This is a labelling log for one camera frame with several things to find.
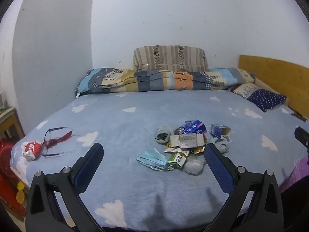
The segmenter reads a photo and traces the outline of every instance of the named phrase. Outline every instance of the blue box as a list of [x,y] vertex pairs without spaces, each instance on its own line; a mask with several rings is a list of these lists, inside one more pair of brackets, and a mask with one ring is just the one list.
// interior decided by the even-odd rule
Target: blue box
[[217,138],[223,138],[230,135],[231,128],[226,125],[211,124],[211,134]]
[[205,133],[206,127],[205,125],[200,122],[199,120],[194,121],[191,123],[181,134],[188,134],[188,133]]

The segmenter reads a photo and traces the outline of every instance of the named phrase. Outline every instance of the headboard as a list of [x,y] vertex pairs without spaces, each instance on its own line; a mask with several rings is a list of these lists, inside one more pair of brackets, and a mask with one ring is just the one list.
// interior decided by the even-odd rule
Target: headboard
[[289,98],[288,106],[309,117],[309,68],[272,58],[240,55],[238,67]]

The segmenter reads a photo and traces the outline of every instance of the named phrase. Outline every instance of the blue surgical mask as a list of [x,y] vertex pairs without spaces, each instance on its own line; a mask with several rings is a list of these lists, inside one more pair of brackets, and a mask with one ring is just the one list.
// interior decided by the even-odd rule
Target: blue surgical mask
[[140,154],[137,159],[146,167],[150,167],[153,170],[168,171],[172,170],[168,167],[167,158],[158,152],[157,149],[148,150]]

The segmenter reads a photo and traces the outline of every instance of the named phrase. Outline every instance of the folded blanket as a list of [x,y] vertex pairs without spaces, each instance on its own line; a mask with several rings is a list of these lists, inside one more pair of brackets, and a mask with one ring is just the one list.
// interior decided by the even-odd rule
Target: folded blanket
[[214,72],[139,71],[102,68],[87,72],[76,93],[136,92],[151,90],[217,90],[253,78],[237,68]]

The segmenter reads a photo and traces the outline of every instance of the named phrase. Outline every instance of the metal screw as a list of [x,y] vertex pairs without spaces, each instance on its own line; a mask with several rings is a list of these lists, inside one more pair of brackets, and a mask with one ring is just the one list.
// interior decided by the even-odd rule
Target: metal screw
[[246,169],[244,167],[238,167],[237,171],[240,173],[244,173],[246,171]]
[[68,173],[70,171],[71,171],[70,167],[65,167],[64,169],[62,169],[62,172],[64,172],[64,173]]
[[36,173],[34,174],[36,177],[39,177],[42,174],[42,171],[36,171]]
[[267,173],[269,176],[272,176],[272,175],[273,175],[273,171],[272,171],[272,170],[269,170],[269,169],[266,171],[266,173]]

